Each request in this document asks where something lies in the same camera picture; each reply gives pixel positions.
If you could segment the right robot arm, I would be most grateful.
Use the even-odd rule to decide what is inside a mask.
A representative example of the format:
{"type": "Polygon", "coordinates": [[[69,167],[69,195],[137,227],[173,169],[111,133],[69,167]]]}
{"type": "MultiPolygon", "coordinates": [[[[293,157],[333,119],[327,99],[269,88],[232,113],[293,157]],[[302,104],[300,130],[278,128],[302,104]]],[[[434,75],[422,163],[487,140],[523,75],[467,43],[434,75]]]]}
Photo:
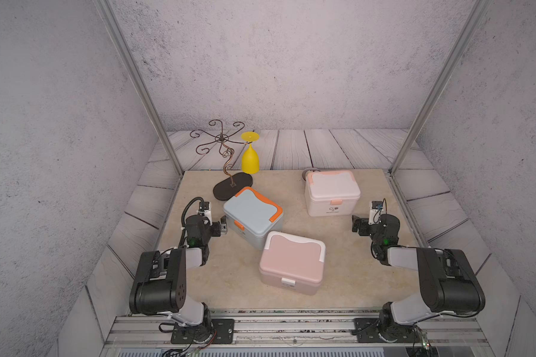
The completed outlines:
{"type": "Polygon", "coordinates": [[[459,249],[399,244],[399,218],[382,214],[376,223],[352,217],[354,233],[371,239],[372,257],[384,266],[418,273],[419,292],[385,303],[374,328],[380,339],[395,343],[416,336],[417,325],[441,315],[473,318],[485,308],[485,294],[465,253],[459,249]]]}

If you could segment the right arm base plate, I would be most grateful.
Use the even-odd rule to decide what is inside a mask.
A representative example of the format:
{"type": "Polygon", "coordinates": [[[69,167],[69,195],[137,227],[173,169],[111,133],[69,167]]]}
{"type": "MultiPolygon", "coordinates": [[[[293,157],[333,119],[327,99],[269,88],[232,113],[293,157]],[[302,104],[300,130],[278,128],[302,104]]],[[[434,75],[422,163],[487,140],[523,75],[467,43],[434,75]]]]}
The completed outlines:
{"type": "Polygon", "coordinates": [[[421,340],[416,327],[399,325],[379,318],[355,318],[351,334],[358,343],[418,343],[421,340]]]}

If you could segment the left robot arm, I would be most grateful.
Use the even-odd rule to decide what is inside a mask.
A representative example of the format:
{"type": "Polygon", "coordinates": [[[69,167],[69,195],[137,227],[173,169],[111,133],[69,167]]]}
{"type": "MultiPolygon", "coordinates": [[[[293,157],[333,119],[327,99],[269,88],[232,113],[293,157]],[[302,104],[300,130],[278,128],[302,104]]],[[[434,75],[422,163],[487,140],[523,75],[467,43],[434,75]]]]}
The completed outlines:
{"type": "Polygon", "coordinates": [[[193,198],[181,215],[178,246],[141,254],[129,296],[130,311],[165,316],[178,327],[211,333],[207,305],[188,295],[187,270],[205,266],[211,239],[225,232],[225,221],[212,220],[210,203],[193,198]]]}

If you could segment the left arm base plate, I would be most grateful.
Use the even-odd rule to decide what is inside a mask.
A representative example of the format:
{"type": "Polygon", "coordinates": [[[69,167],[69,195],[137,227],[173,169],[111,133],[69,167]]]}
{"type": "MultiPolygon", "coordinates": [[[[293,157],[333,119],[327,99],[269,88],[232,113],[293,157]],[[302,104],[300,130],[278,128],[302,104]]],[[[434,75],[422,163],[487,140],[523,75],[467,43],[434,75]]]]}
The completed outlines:
{"type": "Polygon", "coordinates": [[[175,326],[171,333],[173,345],[230,345],[233,342],[235,320],[228,318],[205,320],[197,326],[175,326]]]}

